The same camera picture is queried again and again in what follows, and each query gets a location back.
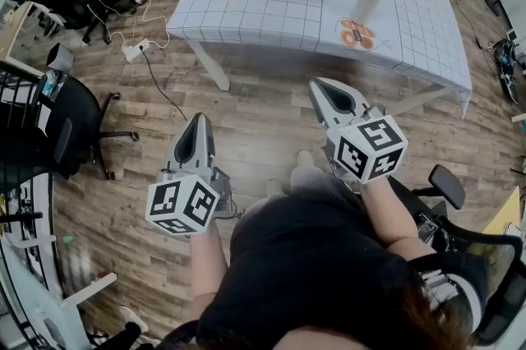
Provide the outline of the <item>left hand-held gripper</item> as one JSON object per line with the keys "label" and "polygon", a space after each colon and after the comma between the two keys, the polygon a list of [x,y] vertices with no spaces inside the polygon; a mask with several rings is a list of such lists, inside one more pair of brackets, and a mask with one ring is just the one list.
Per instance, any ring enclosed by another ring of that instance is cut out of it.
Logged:
{"label": "left hand-held gripper", "polygon": [[212,125],[204,113],[186,125],[173,154],[149,186],[145,220],[173,237],[205,233],[213,219],[231,215],[231,186],[215,167]]}

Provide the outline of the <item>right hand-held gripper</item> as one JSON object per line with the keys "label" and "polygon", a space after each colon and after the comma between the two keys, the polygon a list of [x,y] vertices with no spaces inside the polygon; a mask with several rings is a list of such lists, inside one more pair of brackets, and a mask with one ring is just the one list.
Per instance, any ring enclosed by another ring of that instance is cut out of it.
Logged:
{"label": "right hand-held gripper", "polygon": [[365,185],[399,167],[408,140],[390,115],[368,107],[358,90],[334,79],[317,77],[308,89],[318,122],[325,128],[322,149],[336,177]]}

